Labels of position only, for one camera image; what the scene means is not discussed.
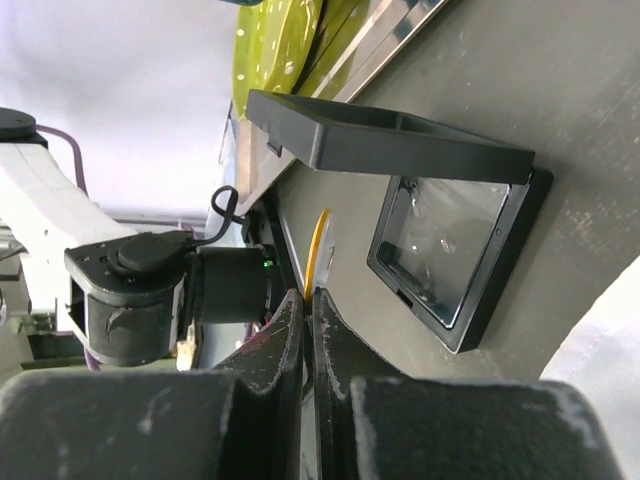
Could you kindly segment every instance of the gray table surface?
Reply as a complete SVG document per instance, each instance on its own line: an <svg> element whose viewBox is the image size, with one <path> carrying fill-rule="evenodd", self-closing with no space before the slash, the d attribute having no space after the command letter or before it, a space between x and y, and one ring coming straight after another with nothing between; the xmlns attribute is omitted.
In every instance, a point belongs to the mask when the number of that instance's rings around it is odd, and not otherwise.
<svg viewBox="0 0 640 480"><path fill-rule="evenodd" d="M537 377L640 254L640 2L452 0L356 103L533 149L553 190L479 349L449 354L369 270L388 178L294 165L278 182L302 265L325 207L349 325L420 377Z"/></svg>

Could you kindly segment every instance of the black cable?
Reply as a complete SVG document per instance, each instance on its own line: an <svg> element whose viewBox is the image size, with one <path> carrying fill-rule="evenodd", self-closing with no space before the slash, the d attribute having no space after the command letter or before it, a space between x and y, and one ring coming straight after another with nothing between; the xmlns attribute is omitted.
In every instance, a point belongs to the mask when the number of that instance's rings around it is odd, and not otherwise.
<svg viewBox="0 0 640 480"><path fill-rule="evenodd" d="M238 191L233 188L230 185L225 185L224 187L219 188L218 190L215 191L215 193L213 194L213 196L211 197L211 208L213 209L214 212L216 212L218 215L220 215L221 217L224 217L225 215L227 215L227 210L229 209L229 203L227 203L227 208L226 209L222 209L218 206L218 202L216 201L217 198L220 196L221 193L227 192L227 191L235 191L235 195L236 197L238 196ZM236 200L235 205L233 206L233 212L235 213L235 209L237 206L238 202ZM242 217L238 217L236 215L232 215L232 220L235 223L239 223L242 224L243 223L243 219Z"/></svg>
<svg viewBox="0 0 640 480"><path fill-rule="evenodd" d="M218 197L224 192L229 193L229 200L227 200L227 206L222 209L217 205ZM218 233L216 233L211 238L205 238L203 240L197 240L193 242L194 248L201 247L203 245L210 245L212 243L220 240L226 233L229 231L232 223L242 223L243 220L240 217L235 215L236 208L238 207L238 201L240 199L240 195L238 194L238 190L233 188L231 185L225 185L216 190L211 196L211 208L220 216L222 216L222 225L220 225L220 229Z"/></svg>
<svg viewBox="0 0 640 480"><path fill-rule="evenodd" d="M20 247L17 248L9 253L7 253L6 255L0 257L0 262L4 262L5 260L9 260L10 258L15 257L16 255L20 255L21 253L25 253L27 251L26 248L24 247Z"/></svg>

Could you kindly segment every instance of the open lid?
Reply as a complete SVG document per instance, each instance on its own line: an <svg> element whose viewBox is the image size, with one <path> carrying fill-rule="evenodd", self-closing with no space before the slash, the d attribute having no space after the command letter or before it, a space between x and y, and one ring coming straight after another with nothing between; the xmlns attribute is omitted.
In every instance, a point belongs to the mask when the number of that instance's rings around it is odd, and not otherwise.
<svg viewBox="0 0 640 480"><path fill-rule="evenodd" d="M259 90L246 116L276 155L316 170L524 185L535 155L415 115Z"/></svg>

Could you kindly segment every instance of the white cloth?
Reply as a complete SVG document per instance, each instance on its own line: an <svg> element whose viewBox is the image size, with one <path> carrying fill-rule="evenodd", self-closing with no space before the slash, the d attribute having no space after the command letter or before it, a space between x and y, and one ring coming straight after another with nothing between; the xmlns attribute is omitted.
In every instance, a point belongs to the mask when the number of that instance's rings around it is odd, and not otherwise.
<svg viewBox="0 0 640 480"><path fill-rule="evenodd" d="M2 0L0 106L74 136L103 209L204 217L236 16L215 0ZM74 179L70 149L51 151Z"/></svg>
<svg viewBox="0 0 640 480"><path fill-rule="evenodd" d="M640 257L596 300L541 377L585 395L623 473L640 478Z"/></svg>

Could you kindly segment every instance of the black plastic frame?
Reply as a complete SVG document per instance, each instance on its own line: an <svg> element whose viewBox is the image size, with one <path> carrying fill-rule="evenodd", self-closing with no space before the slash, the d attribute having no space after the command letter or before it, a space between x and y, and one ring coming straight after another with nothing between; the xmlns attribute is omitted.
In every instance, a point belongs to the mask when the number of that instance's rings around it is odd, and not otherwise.
<svg viewBox="0 0 640 480"><path fill-rule="evenodd" d="M407 113L258 90L247 118L315 170L526 185L535 153Z"/></svg>
<svg viewBox="0 0 640 480"><path fill-rule="evenodd" d="M471 278L469 290L451 328L446 328L425 308L411 288L394 275L378 258L378 250L401 177L392 177L376 225L367 265L396 293L399 300L424 323L447 349L453 353L472 350L478 346L509 280L522 247L533 227L544 199L549 192L553 175L548 170L532 170L526 185L512 185L498 216L487 247Z"/></svg>
<svg viewBox="0 0 640 480"><path fill-rule="evenodd" d="M415 115L257 90L246 115L278 156L286 149L316 170L392 176L367 263L449 350L477 347L553 182L551 172L533 168L535 152ZM451 326L377 257L401 177L510 185Z"/></svg>
<svg viewBox="0 0 640 480"><path fill-rule="evenodd" d="M33 143L48 148L36 131L36 119L28 113L0 107L0 143Z"/></svg>

